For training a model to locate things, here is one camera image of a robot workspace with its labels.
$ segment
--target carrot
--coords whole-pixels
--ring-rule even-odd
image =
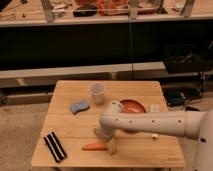
[[[91,144],[86,144],[82,148],[82,150],[107,150],[107,144],[104,141],[98,141]]]

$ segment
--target wooden tabletop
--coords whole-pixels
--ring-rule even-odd
[[[167,111],[161,86],[155,81],[103,81],[105,101],[95,105],[88,92],[92,81],[59,81],[56,85],[38,142],[32,157],[32,166],[49,167],[122,167],[174,168],[184,167],[185,161],[177,138],[160,135],[153,140],[150,133],[128,134],[117,131],[117,152],[83,151],[81,147],[98,141],[92,129],[99,125],[99,116],[112,100],[133,99],[144,105],[158,104]],[[73,115],[70,104],[88,100],[90,109]],[[57,164],[43,137],[54,131],[68,157]]]

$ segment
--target concrete floor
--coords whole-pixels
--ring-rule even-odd
[[[6,105],[0,107],[0,171],[52,170],[51,168],[38,168],[30,165],[33,150],[35,148],[48,105],[49,103],[37,103],[25,105]],[[190,106],[197,107],[204,111],[210,110],[213,106],[213,93],[205,94],[202,100],[193,101]],[[183,170],[190,171],[192,170],[196,142],[187,139],[180,139],[180,143],[187,163]]]

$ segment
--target sponge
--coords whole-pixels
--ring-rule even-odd
[[[89,103],[87,102],[87,100],[82,100],[70,105],[70,110],[73,114],[77,114],[78,112],[85,111],[87,109],[89,109]]]

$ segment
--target white cup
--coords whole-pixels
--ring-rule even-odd
[[[101,82],[93,82],[90,85],[89,92],[93,97],[95,104],[101,104],[104,101],[105,86]]]

